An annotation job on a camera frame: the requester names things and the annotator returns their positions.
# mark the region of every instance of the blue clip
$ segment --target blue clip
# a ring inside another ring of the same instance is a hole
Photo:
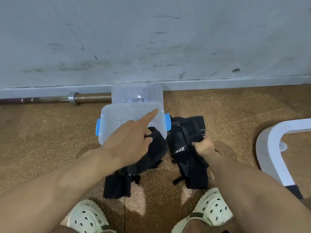
[[[96,136],[99,136],[99,126],[100,126],[100,119],[97,119],[97,123],[96,123]]]
[[[169,116],[169,113],[165,114],[164,117],[165,117],[166,130],[169,131],[172,128],[171,117]]]

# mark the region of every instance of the hand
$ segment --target hand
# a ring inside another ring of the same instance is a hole
[[[147,126],[158,112],[159,110],[155,109],[136,122],[127,121],[98,148],[107,151],[111,158],[117,159],[116,170],[138,162],[148,152],[152,138],[144,136],[151,134]]]
[[[215,152],[215,146],[208,135],[205,135],[204,140],[201,142],[192,142],[192,145],[195,147],[198,155],[203,158],[205,158],[208,154]]]

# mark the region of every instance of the person's left hand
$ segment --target person's left hand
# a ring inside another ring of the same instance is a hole
[[[155,109],[138,121],[129,120],[122,124],[97,151],[107,151],[111,158],[117,159],[117,169],[138,162],[148,152],[152,142],[152,138],[145,138],[145,135],[151,134],[147,126],[158,112]]]

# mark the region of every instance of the white logo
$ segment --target white logo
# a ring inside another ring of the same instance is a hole
[[[184,150],[185,150],[184,148],[185,148],[185,147],[182,147],[182,148],[180,148],[180,149],[176,150],[176,152],[175,152],[175,153],[178,153],[178,152],[184,151]]]

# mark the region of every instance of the speckled floor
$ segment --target speckled floor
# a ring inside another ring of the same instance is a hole
[[[280,121],[311,118],[310,98],[311,85],[171,91],[164,92],[164,107],[173,117],[203,115],[221,153],[256,166],[258,134]],[[104,105],[0,105],[0,193],[98,147],[95,125]],[[284,160],[306,197],[311,196],[310,135],[283,138],[289,146]],[[173,186],[179,175],[167,154],[158,169],[143,173],[140,185],[132,184],[131,198],[103,199],[103,183],[85,198],[103,208],[118,232],[170,232],[203,194],[186,189],[183,183]],[[210,172],[209,182],[213,187]],[[224,229],[241,232],[234,219],[211,232]]]

